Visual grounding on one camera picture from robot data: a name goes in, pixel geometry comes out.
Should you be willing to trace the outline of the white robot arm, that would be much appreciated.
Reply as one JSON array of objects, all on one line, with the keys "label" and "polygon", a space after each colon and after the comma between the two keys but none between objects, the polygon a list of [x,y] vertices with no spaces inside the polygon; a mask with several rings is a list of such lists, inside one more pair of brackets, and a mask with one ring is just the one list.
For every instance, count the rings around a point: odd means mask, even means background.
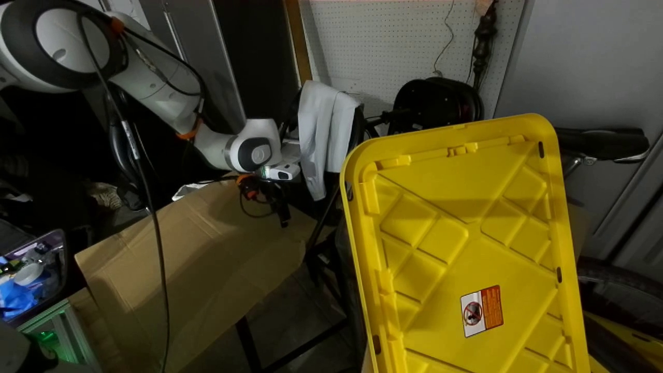
[{"label": "white robot arm", "polygon": [[215,169],[262,174],[284,164],[281,134],[271,118],[251,118],[235,134],[218,133],[202,117],[200,75],[126,15],[101,13],[80,0],[6,0],[0,4],[0,63],[6,88],[28,95],[101,84],[130,148],[134,181],[159,203],[165,203],[165,188],[146,183],[139,133],[118,95],[149,109]]}]

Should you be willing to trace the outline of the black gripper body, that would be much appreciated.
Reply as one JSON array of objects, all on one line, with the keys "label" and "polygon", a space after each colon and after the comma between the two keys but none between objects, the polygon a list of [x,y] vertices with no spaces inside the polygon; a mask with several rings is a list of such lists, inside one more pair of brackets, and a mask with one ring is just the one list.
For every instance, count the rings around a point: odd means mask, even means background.
[{"label": "black gripper body", "polygon": [[[281,227],[290,225],[291,214],[280,181],[271,181],[262,172],[242,172],[235,176],[235,186],[240,193],[238,207],[247,217],[275,215]],[[249,212],[249,203],[265,206],[265,212]]]}]

